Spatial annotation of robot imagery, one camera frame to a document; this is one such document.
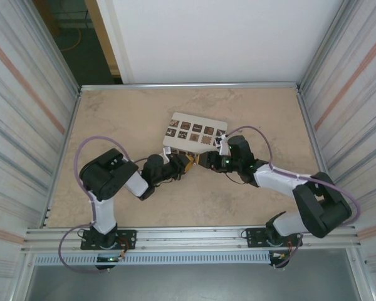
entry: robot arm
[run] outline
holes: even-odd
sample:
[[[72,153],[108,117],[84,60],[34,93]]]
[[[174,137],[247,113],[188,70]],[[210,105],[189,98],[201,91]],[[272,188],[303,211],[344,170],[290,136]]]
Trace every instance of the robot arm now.
[[[278,245],[294,233],[310,232],[322,238],[351,216],[351,209],[339,192],[298,179],[299,175],[293,172],[272,170],[268,162],[254,158],[243,136],[231,137],[227,143],[230,156],[216,151],[205,152],[197,158],[199,165],[216,172],[237,172],[245,183],[269,188],[295,199],[299,213],[282,212],[266,223],[266,232],[273,244]],[[284,176],[278,171],[294,177]],[[302,176],[333,184],[324,172]]]
[[[102,248],[116,243],[117,223],[113,213],[113,197],[124,186],[140,200],[147,199],[157,186],[167,180],[179,180],[194,164],[191,156],[171,154],[164,164],[160,155],[151,155],[144,164],[142,174],[138,165],[127,160],[116,149],[110,149],[86,164],[80,179],[91,194],[95,210],[91,233]]]

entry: metal enclosure wall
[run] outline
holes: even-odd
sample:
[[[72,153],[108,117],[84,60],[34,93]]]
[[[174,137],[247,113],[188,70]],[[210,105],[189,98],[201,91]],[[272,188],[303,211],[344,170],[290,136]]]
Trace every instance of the metal enclosure wall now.
[[[33,9],[0,1],[0,300],[26,228],[39,227],[46,210],[78,96]]]
[[[332,178],[361,202],[355,226],[376,283],[376,0],[358,1],[337,34],[303,94]]]

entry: white wall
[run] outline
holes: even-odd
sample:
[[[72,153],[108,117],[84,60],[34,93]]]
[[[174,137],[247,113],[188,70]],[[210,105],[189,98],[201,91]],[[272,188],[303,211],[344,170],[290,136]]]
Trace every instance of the white wall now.
[[[342,0],[98,0],[125,83],[300,81]]]

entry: marble surface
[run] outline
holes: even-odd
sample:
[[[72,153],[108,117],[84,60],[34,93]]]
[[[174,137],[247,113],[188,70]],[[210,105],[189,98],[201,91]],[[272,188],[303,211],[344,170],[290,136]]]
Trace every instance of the marble surface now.
[[[121,143],[132,160],[162,152],[162,141],[174,112],[259,127],[268,137],[274,164],[299,173],[315,173],[316,160],[292,88],[105,90],[83,92],[48,220],[49,227],[70,227],[91,220],[88,198],[73,177],[78,145],[93,135]],[[262,138],[244,130],[253,154],[269,159]],[[109,150],[111,143],[89,142],[78,167]],[[235,174],[231,176],[239,181]],[[181,181],[163,184],[140,201],[126,189],[115,196],[119,226],[226,226],[263,224],[274,215],[296,210],[280,193],[238,185],[225,175],[193,167]]]

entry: aluminum frame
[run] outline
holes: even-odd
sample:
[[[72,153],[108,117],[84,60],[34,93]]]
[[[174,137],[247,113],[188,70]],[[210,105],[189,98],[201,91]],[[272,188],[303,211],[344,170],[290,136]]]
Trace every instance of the aluminum frame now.
[[[315,155],[316,163],[318,164],[319,170],[328,173],[327,164],[321,154],[321,150],[316,139],[315,130],[312,126],[311,120],[309,118],[308,110],[306,109],[304,96],[302,93],[297,89],[296,92],[296,99],[298,99],[298,104],[300,105],[303,121],[305,123],[305,128],[308,133],[309,140],[311,142],[311,146],[313,149],[313,153]]]
[[[33,253],[19,255],[16,267],[17,277],[13,278],[6,300],[25,300],[32,279],[35,258],[36,254]]]
[[[227,89],[227,88],[296,88],[295,82],[257,83],[155,83],[127,85],[84,85],[81,91],[160,90],[160,89]]]
[[[248,248],[246,240],[240,235],[246,228],[264,228],[264,226],[219,226],[219,227],[160,227],[160,228],[119,228],[137,230],[135,249],[138,252],[175,252],[175,251],[248,251],[281,250],[281,248]],[[30,229],[26,233],[22,254],[57,253],[58,245],[64,233],[69,229],[45,228]],[[98,253],[97,250],[81,251],[81,238],[76,231],[64,240],[61,252]],[[357,232],[353,226],[333,230],[324,239],[306,233],[301,249],[347,249],[360,248]],[[114,253],[114,250],[100,250],[100,253]]]
[[[64,162],[66,150],[67,150],[67,147],[68,147],[68,143],[70,142],[71,133],[73,131],[73,127],[74,127],[74,123],[75,123],[75,119],[76,119],[76,113],[78,112],[78,108],[80,107],[80,102],[81,102],[81,93],[78,96],[78,98],[76,99],[74,109],[73,109],[73,112],[71,114],[70,124],[68,125],[66,134],[64,135],[63,147],[61,149],[59,160],[58,160],[58,163],[57,163],[57,166],[56,166],[56,169],[55,169],[55,173],[53,175],[53,179],[52,179],[52,182],[51,182],[51,185],[50,185],[50,190],[49,190],[48,199],[47,199],[47,206],[46,206],[44,213],[41,216],[40,227],[45,226],[46,218],[48,218],[49,215],[50,215],[50,208],[51,208],[51,205],[53,204],[53,198],[54,198],[55,192],[57,190],[57,184],[58,184],[58,180],[60,178],[61,168],[63,166],[63,162]]]
[[[350,262],[351,270],[355,283],[358,288],[359,296],[362,301],[376,301],[376,286],[370,276],[366,261],[364,260],[361,249],[347,249],[347,256]]]

